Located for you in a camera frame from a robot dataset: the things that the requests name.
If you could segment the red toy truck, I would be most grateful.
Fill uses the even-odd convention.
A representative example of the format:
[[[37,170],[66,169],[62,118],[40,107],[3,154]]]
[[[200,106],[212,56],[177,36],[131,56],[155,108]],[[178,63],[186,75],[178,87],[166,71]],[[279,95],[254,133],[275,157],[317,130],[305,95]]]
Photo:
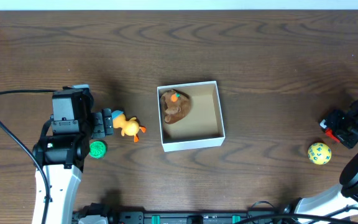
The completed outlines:
[[[325,133],[325,135],[327,135],[329,138],[331,138],[333,141],[335,142],[341,142],[333,133],[332,129],[330,129],[327,125],[326,125],[326,120],[323,119],[320,122],[320,127],[322,128],[323,132]]]

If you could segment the orange duck toy blue cap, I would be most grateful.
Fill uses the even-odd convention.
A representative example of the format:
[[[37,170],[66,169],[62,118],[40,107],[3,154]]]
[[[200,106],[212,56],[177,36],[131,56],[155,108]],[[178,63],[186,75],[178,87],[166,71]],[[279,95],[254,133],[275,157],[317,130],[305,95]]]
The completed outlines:
[[[124,112],[116,110],[112,112],[112,126],[114,129],[121,128],[121,136],[132,136],[134,142],[139,141],[138,132],[145,133],[147,128],[137,122],[136,117],[127,119]]]

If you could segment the yellow ball with letters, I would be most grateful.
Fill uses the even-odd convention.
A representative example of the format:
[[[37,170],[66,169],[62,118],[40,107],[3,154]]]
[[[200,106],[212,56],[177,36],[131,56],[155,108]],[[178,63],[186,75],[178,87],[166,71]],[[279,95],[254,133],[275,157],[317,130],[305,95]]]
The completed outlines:
[[[331,149],[322,142],[313,143],[307,150],[308,159],[316,165],[327,164],[332,158]]]

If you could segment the brown plush bear toy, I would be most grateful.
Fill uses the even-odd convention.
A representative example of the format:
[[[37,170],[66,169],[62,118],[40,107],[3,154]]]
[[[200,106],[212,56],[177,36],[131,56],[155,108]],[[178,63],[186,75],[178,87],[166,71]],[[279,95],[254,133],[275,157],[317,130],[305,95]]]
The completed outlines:
[[[164,122],[174,124],[189,114],[191,100],[176,90],[169,90],[160,97],[160,106]]]

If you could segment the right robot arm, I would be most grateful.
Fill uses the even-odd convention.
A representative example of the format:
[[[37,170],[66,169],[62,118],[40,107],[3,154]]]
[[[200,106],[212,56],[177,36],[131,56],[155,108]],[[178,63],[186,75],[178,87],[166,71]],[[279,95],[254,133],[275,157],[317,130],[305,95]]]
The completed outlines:
[[[358,99],[347,111],[332,110],[319,125],[325,135],[352,149],[358,143]],[[330,220],[348,220],[358,215],[358,153],[341,172],[337,185],[317,196],[299,198],[283,211],[291,214],[284,220],[286,223],[312,223],[307,215]]]

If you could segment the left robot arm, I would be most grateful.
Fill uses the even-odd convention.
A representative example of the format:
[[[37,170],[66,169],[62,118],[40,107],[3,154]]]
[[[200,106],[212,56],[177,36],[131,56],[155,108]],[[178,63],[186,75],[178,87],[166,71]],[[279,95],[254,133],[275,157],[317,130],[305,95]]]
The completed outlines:
[[[114,132],[110,109],[92,112],[88,85],[54,92],[52,106],[53,113],[33,147],[40,165],[35,172],[33,223],[71,223],[90,141]]]

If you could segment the green round toy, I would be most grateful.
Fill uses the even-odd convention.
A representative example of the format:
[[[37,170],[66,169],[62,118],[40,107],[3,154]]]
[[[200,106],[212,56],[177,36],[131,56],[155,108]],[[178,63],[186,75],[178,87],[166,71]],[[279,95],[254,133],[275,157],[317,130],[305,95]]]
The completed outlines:
[[[102,159],[107,153],[107,145],[103,141],[94,141],[89,145],[89,155],[95,159]]]

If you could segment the white cardboard box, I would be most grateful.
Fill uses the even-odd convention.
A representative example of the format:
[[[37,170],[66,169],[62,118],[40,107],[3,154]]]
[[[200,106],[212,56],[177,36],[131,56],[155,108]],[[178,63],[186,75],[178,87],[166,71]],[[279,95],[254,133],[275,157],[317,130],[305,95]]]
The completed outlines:
[[[174,90],[190,100],[190,112],[181,120],[167,124],[163,115],[164,93]],[[219,147],[225,130],[216,81],[157,87],[160,137],[165,152]]]

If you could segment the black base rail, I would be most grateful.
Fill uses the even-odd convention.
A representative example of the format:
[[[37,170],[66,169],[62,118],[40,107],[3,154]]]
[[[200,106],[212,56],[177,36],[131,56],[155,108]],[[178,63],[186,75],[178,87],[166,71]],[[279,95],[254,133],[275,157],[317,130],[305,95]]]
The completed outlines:
[[[73,213],[72,224],[233,224],[259,215],[278,213],[270,207],[250,207],[246,211],[148,212],[145,210],[113,210],[107,205],[92,203]]]

